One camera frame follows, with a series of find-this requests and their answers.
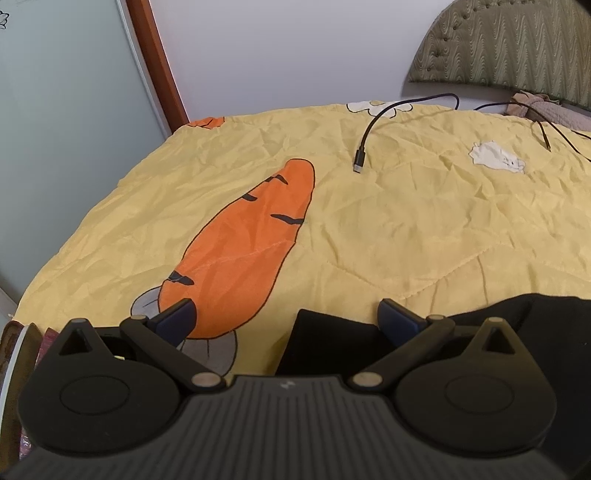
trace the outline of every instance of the yellow comforter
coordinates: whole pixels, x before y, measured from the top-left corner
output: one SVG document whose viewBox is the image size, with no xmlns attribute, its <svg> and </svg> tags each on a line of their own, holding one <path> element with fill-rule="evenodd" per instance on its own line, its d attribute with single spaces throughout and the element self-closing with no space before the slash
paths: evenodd
<svg viewBox="0 0 591 480">
<path fill-rule="evenodd" d="M 261 374 L 302 308 L 374 322 L 384 297 L 421 315 L 528 292 L 591 297 L 591 165 L 558 133 L 546 127 L 548 151 L 526 119 L 407 105 L 378 121 L 356 174 L 376 111 L 180 128 L 89 212 L 15 318 L 116 325 L 189 297 L 200 316 L 183 351 Z M 591 141 L 563 131 L 591 157 Z"/>
</svg>

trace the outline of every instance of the black cloth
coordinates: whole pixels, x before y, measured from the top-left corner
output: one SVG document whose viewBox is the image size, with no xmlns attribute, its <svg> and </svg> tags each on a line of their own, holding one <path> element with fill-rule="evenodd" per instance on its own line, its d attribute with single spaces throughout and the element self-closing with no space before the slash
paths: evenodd
<svg viewBox="0 0 591 480">
<path fill-rule="evenodd" d="M 557 414 L 541 450 L 573 474 L 591 455 L 591 300 L 526 294 L 452 319 L 488 317 L 507 320 L 552 385 Z M 392 350 L 374 325 L 301 310 L 276 375 L 349 378 Z"/>
<path fill-rule="evenodd" d="M 587 9 L 589 14 L 591 14 L 591 0 L 579 0 L 579 3 Z"/>
</svg>

